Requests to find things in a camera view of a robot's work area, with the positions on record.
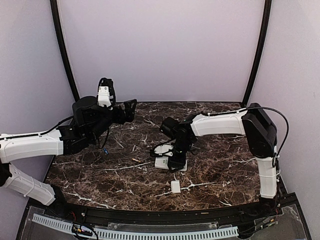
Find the white remote control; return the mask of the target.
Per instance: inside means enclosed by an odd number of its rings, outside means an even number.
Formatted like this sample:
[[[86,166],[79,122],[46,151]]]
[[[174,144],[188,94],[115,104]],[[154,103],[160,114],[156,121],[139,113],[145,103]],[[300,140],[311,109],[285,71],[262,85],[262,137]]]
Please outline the white remote control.
[[[163,156],[156,157],[154,162],[154,167],[157,169],[169,170],[174,173],[177,171],[185,172],[187,170],[187,161],[181,161],[180,159],[175,159],[173,156]]]

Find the white battery cover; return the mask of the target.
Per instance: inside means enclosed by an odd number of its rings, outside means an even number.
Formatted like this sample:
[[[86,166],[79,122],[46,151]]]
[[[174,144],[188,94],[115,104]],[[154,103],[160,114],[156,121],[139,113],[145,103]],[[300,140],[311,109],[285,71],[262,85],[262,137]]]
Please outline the white battery cover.
[[[176,194],[176,193],[181,193],[181,185],[179,180],[173,180],[170,183],[171,185],[171,192]]]

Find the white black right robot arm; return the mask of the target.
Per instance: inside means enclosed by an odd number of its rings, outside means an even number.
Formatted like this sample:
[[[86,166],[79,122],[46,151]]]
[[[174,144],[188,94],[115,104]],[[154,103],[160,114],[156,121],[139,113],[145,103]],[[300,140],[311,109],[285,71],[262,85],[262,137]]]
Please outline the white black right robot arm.
[[[246,136],[251,154],[257,161],[262,201],[255,205],[255,213],[266,217],[275,208],[272,200],[278,192],[280,175],[279,156],[283,145],[278,145],[278,130],[268,116],[271,108],[252,103],[250,106],[217,113],[192,114],[182,121],[167,117],[160,132],[169,140],[156,145],[150,152],[157,169],[170,172],[187,169],[187,153],[198,137],[208,135]]]

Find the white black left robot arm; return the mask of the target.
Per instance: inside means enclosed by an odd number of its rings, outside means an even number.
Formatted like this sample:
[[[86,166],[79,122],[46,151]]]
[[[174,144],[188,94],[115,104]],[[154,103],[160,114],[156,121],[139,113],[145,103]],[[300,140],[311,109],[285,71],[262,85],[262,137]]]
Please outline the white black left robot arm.
[[[137,100],[123,105],[99,104],[97,97],[86,96],[72,105],[73,115],[60,121],[45,132],[27,134],[2,134],[0,137],[0,185],[12,189],[24,197],[34,199],[60,218],[67,218],[70,206],[64,202],[59,187],[40,182],[17,169],[12,162],[39,156],[77,154],[89,145],[95,145],[99,137],[112,124],[131,123],[135,118]]]

